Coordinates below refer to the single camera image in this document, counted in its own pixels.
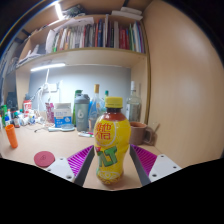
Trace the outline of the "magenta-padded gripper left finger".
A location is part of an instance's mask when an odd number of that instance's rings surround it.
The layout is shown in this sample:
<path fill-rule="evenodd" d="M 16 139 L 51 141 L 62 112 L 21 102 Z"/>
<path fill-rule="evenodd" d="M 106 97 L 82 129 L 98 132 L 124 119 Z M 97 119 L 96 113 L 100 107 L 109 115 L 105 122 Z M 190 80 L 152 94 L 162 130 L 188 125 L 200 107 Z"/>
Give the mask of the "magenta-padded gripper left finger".
<path fill-rule="evenodd" d="M 68 158 L 60 157 L 47 167 L 46 171 L 83 186 L 93 158 L 94 146 L 91 145 Z"/>

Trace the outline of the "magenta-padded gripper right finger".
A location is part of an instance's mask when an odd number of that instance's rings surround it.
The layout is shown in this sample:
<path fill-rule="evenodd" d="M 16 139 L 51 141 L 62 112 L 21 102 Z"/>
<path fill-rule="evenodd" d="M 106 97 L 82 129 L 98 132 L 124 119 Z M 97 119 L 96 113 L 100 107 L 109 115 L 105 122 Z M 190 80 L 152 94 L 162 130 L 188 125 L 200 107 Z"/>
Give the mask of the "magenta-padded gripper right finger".
<path fill-rule="evenodd" d="M 155 155 L 133 144 L 130 145 L 130 156 L 143 186 L 181 170 L 165 154 Z"/>

